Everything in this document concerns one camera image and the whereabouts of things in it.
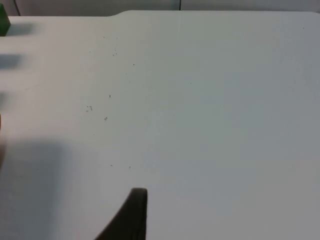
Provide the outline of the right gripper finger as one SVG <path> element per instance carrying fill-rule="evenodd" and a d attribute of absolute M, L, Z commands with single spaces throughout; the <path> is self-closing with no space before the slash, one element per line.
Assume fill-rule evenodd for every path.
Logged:
<path fill-rule="evenodd" d="M 147 235 L 148 190 L 132 188 L 116 215 L 97 240 L 145 240 Z"/>

